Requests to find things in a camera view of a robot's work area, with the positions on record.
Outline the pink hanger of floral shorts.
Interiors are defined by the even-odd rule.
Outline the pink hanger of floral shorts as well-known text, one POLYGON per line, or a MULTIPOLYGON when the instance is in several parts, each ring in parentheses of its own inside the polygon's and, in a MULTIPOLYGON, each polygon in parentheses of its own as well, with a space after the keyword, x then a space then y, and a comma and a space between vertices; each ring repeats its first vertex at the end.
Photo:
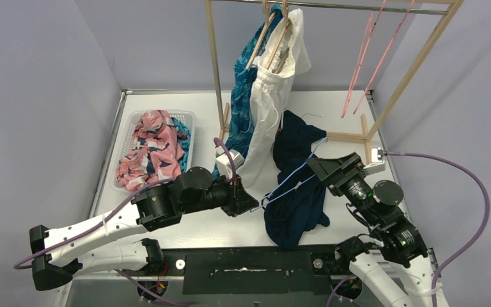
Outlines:
POLYGON ((377 17, 374 18, 374 13, 371 13, 371 15, 370 15, 370 17, 366 23, 366 28, 364 30, 364 34, 362 37, 362 42, 361 42, 361 46, 359 48, 359 53, 357 56, 357 61, 355 64, 354 72, 353 72, 351 80, 350 80, 350 85, 348 87, 347 95, 345 98, 345 103, 343 106, 343 110, 341 112, 341 118, 344 118, 347 111, 348 111, 348 108, 350 105, 350 99, 352 98, 352 92, 354 91, 355 85, 356 85, 358 78, 359 78, 359 75, 361 73, 362 64, 363 64, 363 61, 365 59, 366 53, 368 51, 371 37, 373 35, 373 32, 375 31, 375 27, 377 26, 377 22, 379 20, 379 17, 381 15, 382 11, 384 10, 385 6, 386 6, 386 1, 382 1, 381 7, 379 8, 378 13, 377 13, 377 17))

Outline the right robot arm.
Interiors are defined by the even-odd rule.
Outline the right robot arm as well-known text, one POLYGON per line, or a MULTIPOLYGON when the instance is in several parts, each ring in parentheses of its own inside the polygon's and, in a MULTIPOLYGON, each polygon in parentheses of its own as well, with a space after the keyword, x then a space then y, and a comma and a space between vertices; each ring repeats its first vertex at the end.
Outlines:
POLYGON ((308 158, 306 163, 332 195, 347 198, 355 219, 382 243, 383 259, 402 284, 398 285, 381 268, 356 236, 335 246, 337 270, 351 272, 383 306, 447 306, 441 284, 433 280, 426 244, 399 207, 402 188, 391 180, 380 180, 374 186, 365 181, 368 175, 385 170, 382 156, 369 164, 364 164, 357 153, 336 159, 308 158))

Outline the light blue shark shorts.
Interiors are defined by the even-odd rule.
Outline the light blue shark shorts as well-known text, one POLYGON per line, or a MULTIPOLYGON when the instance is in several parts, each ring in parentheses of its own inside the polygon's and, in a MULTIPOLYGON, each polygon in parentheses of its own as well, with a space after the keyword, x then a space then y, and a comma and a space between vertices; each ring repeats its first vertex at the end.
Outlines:
POLYGON ((178 118, 172 117, 172 119, 177 133, 178 144, 183 150, 183 156, 179 158, 178 162, 182 173, 185 173, 187 171, 189 149, 191 145, 191 132, 189 128, 178 118))

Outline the white drawstring shorts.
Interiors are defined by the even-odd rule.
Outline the white drawstring shorts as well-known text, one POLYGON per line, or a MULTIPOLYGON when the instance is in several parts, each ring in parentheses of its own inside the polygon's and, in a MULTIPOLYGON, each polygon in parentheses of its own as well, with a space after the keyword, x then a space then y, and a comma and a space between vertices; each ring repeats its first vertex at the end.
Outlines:
POLYGON ((238 175, 246 188, 255 184, 269 158, 284 110, 290 101, 295 76, 311 69, 304 42, 304 13, 297 8, 288 17, 290 26, 273 60, 273 71, 265 66, 282 30, 283 20, 269 35, 264 51, 253 62, 258 69, 250 98, 254 132, 245 163, 238 168, 238 175))

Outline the navy blue shorts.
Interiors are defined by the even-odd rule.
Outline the navy blue shorts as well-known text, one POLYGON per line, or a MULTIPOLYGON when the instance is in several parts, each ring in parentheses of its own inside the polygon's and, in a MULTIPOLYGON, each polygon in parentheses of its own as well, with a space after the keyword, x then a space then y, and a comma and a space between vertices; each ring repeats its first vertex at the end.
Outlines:
POLYGON ((307 124, 291 111, 284 112, 283 128, 272 151, 279 170, 277 186, 264 196, 263 204, 267 235, 280 248, 294 248, 305 232, 330 225, 323 212, 326 188, 306 164, 325 141, 325 130, 307 124))

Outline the wooden hanger front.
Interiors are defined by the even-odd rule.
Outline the wooden hanger front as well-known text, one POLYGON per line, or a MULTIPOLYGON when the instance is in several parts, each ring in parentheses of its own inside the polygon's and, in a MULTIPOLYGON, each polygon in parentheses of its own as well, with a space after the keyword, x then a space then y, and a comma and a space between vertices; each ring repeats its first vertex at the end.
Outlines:
POLYGON ((275 44, 272 52, 270 53, 269 60, 267 61, 267 64, 265 66, 265 68, 269 71, 273 71, 273 69, 271 68, 273 60, 276 57, 277 50, 278 50, 279 46, 282 44, 285 33, 286 33, 288 27, 290 26, 290 21, 289 21, 289 17, 288 17, 289 11, 290 11, 290 9, 288 7, 288 0, 282 0, 281 6, 282 6, 281 11, 282 11, 282 15, 283 15, 283 21, 282 21, 283 26, 282 26, 282 30, 279 33, 276 44, 275 44))

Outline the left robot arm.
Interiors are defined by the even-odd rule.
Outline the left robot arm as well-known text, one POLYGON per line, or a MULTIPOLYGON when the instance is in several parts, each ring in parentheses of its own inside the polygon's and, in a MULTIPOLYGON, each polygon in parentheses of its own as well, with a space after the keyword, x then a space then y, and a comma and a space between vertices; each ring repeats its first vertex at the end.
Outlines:
POLYGON ((35 288, 52 290, 83 274, 115 269, 156 273, 164 265, 157 240, 145 238, 129 246, 117 241, 173 226, 185 214, 220 208, 237 217, 258 205, 240 177, 212 178, 207 169, 193 167, 174 180, 148 184, 112 211, 62 228, 30 229, 35 288))

